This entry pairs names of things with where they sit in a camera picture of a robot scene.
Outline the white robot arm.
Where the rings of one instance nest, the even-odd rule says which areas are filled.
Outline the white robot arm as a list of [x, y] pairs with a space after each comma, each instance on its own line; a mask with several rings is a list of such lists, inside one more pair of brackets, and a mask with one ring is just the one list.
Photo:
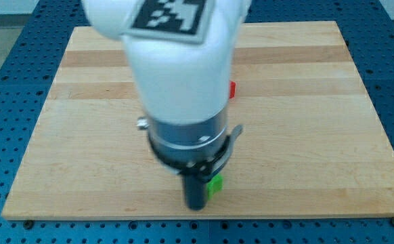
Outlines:
[[239, 130], [227, 132], [232, 56], [244, 0], [84, 0], [102, 35], [123, 42], [156, 157], [179, 174], [218, 172]]

